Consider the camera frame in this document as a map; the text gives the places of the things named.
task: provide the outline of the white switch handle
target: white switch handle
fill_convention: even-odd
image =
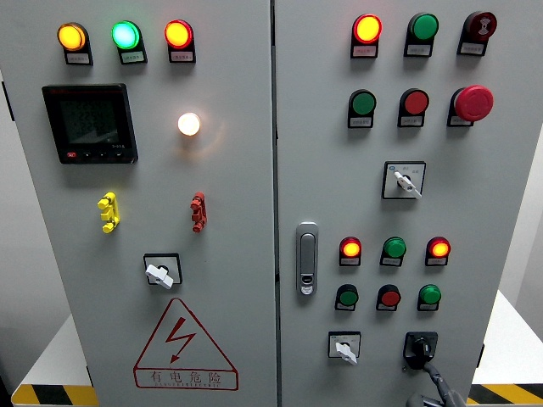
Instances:
[[[168,276],[168,270],[163,267],[157,268],[153,265],[149,265],[145,270],[145,275],[149,277],[152,282],[156,282],[168,290],[173,284],[173,278]]]
[[[358,364],[358,362],[356,361],[356,355],[350,351],[349,345],[343,345],[342,343],[336,342],[336,350],[341,356],[341,359],[351,363],[352,365]]]
[[[413,185],[409,178],[403,176],[399,171],[395,171],[394,176],[396,177],[396,179],[398,180],[398,184],[400,184],[400,187],[402,187],[404,191],[410,193],[416,199],[420,199],[423,197],[423,195],[421,195],[421,193],[417,191],[417,188]]]

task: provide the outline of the digital power meter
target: digital power meter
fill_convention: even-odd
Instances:
[[[51,85],[42,91],[62,164],[137,161],[125,84]]]

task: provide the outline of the green push button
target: green push button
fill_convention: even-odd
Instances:
[[[438,19],[432,14],[418,14],[411,24],[411,33],[417,39],[425,41],[435,36],[439,29]]]
[[[345,307],[356,304],[356,301],[358,301],[358,294],[352,291],[345,291],[339,296],[339,302]]]
[[[370,92],[362,92],[353,99],[353,110],[357,114],[370,114],[376,105],[375,97]]]
[[[384,243],[383,249],[385,254],[393,259],[398,259],[407,251],[406,242],[401,237],[391,237]]]
[[[438,286],[428,284],[421,288],[419,296],[425,304],[437,304],[441,300],[441,291]]]

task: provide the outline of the red push button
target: red push button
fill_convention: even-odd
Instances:
[[[381,302],[387,307],[394,307],[400,302],[400,294],[394,291],[389,291],[381,297]]]
[[[417,89],[407,95],[404,107],[409,114],[421,114],[429,104],[430,99],[426,92]]]
[[[394,284],[387,284],[379,288],[377,294],[377,311],[396,311],[401,301],[400,290]]]
[[[455,100],[455,111],[465,121],[484,119],[494,106],[494,97],[489,88],[471,85],[462,89]]]
[[[467,17],[464,28],[473,41],[485,42],[494,34],[497,27],[495,15],[490,12],[477,11]]]

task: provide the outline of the electrical hazard warning sign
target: electrical hazard warning sign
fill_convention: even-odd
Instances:
[[[173,298],[134,366],[136,386],[238,390],[238,371],[196,315]]]

